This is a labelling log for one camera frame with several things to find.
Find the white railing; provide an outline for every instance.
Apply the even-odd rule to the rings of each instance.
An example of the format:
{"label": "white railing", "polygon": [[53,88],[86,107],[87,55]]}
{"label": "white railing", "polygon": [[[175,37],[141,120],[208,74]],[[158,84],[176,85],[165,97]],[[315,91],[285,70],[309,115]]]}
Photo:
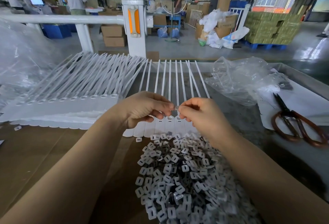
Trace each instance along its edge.
{"label": "white railing", "polygon": [[117,16],[94,16],[94,15],[27,15],[6,14],[1,18],[13,22],[26,23],[27,26],[37,29],[41,34],[39,24],[75,24],[82,51],[94,52],[90,32],[87,24],[118,24],[125,25],[124,17]]}
{"label": "white railing", "polygon": [[246,4],[244,8],[230,8],[229,11],[239,14],[234,31],[241,29],[245,25],[247,14],[250,9],[250,4]]}
{"label": "white railing", "polygon": [[202,18],[202,11],[191,10],[190,20],[187,24],[193,28],[196,28],[196,24],[200,18]]}

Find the computer monitor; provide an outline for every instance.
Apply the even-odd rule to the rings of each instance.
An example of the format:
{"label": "computer monitor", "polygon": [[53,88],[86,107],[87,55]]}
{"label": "computer monitor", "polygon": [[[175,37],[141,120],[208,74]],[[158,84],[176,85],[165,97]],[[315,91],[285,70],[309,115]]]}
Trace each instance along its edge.
{"label": "computer monitor", "polygon": [[30,0],[32,5],[44,5],[42,0]]}

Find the scissors handle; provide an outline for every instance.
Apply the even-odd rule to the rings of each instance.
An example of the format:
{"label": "scissors handle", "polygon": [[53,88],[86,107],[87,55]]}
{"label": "scissors handle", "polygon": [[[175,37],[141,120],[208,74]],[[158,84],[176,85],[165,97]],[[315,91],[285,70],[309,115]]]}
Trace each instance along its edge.
{"label": "scissors handle", "polygon": [[[311,122],[310,120],[308,120],[307,118],[303,117],[302,115],[298,114],[295,111],[290,111],[291,114],[293,114],[294,118],[296,119],[298,128],[300,130],[300,132],[302,133],[302,136],[304,138],[304,140],[309,143],[310,145],[314,146],[314,147],[327,147],[328,146],[328,138],[327,135],[323,132],[323,130],[321,128],[319,128],[315,123]],[[288,129],[293,133],[292,135],[288,135],[286,133],[283,133],[279,127],[276,124],[276,118],[281,118],[285,125],[288,127]],[[320,136],[321,142],[318,141],[314,141],[312,140],[306,133],[306,130],[303,126],[303,122],[305,122],[308,126],[310,126],[313,130],[315,130],[315,132]],[[282,111],[279,111],[278,113],[276,113],[272,118],[271,118],[271,123],[272,126],[274,128],[274,130],[284,139],[291,141],[291,142],[298,142],[300,141],[301,137],[299,136],[298,132],[296,131],[296,129],[292,126],[292,124],[289,122],[289,120],[285,117],[282,116]]]}

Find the white pipe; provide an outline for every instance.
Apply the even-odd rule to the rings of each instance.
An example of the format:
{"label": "white pipe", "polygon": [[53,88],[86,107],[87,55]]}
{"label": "white pipe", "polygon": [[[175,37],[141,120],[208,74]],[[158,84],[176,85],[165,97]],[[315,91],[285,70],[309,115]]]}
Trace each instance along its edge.
{"label": "white pipe", "polygon": [[118,24],[124,25],[122,15],[95,16],[95,15],[34,15],[34,14],[8,14],[1,18],[19,23],[31,24]]}

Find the gray concrete floor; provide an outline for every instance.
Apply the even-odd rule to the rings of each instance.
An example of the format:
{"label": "gray concrete floor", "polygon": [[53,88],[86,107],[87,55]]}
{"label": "gray concrete floor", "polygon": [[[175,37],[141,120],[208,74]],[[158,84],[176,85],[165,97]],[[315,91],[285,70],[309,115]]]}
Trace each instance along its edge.
{"label": "gray concrete floor", "polygon": [[[326,84],[329,84],[329,39],[316,37],[320,34],[327,23],[303,22],[301,29],[293,42],[285,50],[252,50],[243,44],[235,44],[233,49],[216,49],[209,46],[200,46],[195,39],[195,29],[185,24],[181,31],[179,43],[169,43],[165,39],[158,38],[156,32],[146,39],[147,51],[158,51],[160,58],[171,59],[198,59],[216,60],[221,56],[227,59],[242,59],[252,56],[262,58],[267,62],[282,62],[299,71],[302,71]],[[99,50],[126,50],[126,47],[105,47],[102,35],[99,34],[99,25],[91,29],[95,51]],[[54,40],[60,48],[68,54],[81,51],[78,35]]]}

